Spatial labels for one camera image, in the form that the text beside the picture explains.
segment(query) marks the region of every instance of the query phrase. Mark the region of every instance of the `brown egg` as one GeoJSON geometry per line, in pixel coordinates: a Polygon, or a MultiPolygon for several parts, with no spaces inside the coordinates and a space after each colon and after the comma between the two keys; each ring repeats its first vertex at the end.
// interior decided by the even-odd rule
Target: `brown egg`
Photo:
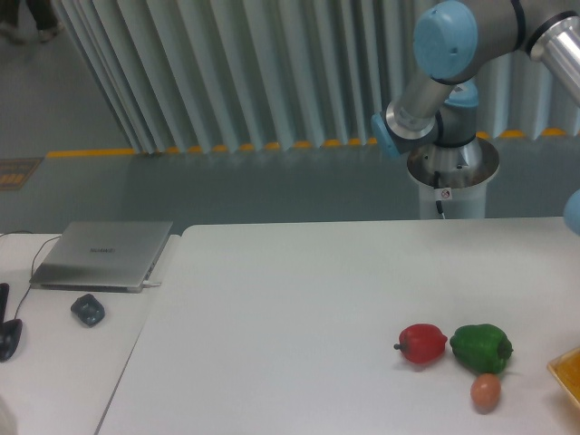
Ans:
{"type": "Polygon", "coordinates": [[[471,399],[482,411],[493,410],[499,401],[501,383],[495,374],[485,373],[471,385],[471,399]]]}

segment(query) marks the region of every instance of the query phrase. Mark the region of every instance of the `red bell pepper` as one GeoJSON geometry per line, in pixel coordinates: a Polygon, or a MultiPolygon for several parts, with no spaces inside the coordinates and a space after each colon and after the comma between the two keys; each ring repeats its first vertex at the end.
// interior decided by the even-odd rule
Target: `red bell pepper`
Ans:
{"type": "Polygon", "coordinates": [[[412,363],[430,363],[445,352],[447,337],[434,324],[413,324],[399,335],[394,348],[412,363]]]}

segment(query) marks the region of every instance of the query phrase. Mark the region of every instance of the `yellow tray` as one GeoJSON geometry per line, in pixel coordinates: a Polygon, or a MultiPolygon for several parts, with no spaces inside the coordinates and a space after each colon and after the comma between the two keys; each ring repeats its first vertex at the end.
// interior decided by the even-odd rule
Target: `yellow tray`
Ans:
{"type": "Polygon", "coordinates": [[[580,409],[580,347],[550,361],[547,369],[580,409]]]}

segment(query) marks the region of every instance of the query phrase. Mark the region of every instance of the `toy vegetable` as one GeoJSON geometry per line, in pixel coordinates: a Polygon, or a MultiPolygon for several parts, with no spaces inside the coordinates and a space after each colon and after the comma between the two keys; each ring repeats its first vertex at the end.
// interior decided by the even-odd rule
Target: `toy vegetable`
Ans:
{"type": "Polygon", "coordinates": [[[451,340],[455,357],[478,373],[500,373],[513,352],[506,334],[493,324],[461,326],[451,340]]]}
{"type": "Polygon", "coordinates": [[[445,352],[447,337],[434,324],[414,324],[399,335],[394,348],[412,363],[426,364],[445,352]]]}
{"type": "Polygon", "coordinates": [[[483,373],[471,385],[471,399],[484,412],[496,407],[500,394],[501,382],[495,374],[483,373]]]}

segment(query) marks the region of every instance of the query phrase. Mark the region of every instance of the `laptop lid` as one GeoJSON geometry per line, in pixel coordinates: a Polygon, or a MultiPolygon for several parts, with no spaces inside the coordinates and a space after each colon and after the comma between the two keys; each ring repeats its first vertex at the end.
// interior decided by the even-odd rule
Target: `laptop lid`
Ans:
{"type": "Polygon", "coordinates": [[[139,292],[172,222],[72,222],[30,284],[38,288],[139,292]]]}

